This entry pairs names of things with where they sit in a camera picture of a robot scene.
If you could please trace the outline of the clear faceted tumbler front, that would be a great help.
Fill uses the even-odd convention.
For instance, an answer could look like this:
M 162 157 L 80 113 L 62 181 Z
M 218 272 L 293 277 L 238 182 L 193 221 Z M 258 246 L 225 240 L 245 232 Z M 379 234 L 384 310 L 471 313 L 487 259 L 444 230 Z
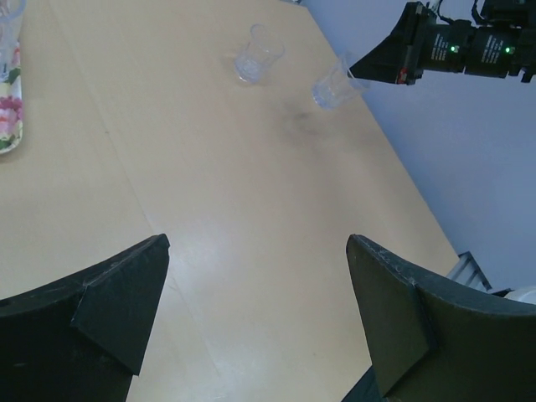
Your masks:
M 26 0 L 1 0 L 1 81 L 4 82 L 13 68 L 15 49 L 18 46 Z

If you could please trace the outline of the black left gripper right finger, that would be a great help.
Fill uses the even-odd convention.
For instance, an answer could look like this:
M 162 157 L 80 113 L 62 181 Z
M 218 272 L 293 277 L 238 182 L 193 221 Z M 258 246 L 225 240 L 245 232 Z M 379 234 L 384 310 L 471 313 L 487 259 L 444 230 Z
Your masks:
M 346 254 L 371 359 L 346 400 L 534 400 L 534 305 L 463 286 L 362 235 Z

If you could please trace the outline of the small clear glass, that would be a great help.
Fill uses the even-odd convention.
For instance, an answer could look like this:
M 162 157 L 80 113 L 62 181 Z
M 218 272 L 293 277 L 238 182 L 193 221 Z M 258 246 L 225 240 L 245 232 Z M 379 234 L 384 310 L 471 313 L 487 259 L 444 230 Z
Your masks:
M 255 84 L 284 55 L 285 50 L 275 33 L 264 24 L 256 23 L 250 28 L 248 43 L 234 58 L 234 70 L 242 81 Z
M 312 87 L 312 98 L 324 110 L 333 110 L 360 97 L 370 89 L 369 80 L 355 78 L 349 71 L 359 57 L 346 51 L 338 57 L 337 62 Z

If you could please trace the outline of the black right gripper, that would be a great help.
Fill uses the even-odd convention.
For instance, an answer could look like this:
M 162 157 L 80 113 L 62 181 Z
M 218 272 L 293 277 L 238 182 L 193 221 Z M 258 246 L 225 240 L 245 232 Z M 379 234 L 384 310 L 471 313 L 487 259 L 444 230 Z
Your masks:
M 424 70 L 492 78 L 510 74 L 517 28 L 472 26 L 467 20 L 429 26 L 430 9 L 408 2 L 391 33 L 348 68 L 348 76 L 414 84 Z

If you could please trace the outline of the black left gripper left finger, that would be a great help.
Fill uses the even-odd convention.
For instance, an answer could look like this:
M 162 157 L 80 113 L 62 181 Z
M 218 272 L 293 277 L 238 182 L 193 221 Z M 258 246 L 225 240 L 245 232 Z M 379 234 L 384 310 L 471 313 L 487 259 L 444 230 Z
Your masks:
M 153 235 L 1 301 L 3 401 L 124 401 L 139 375 L 168 273 Z

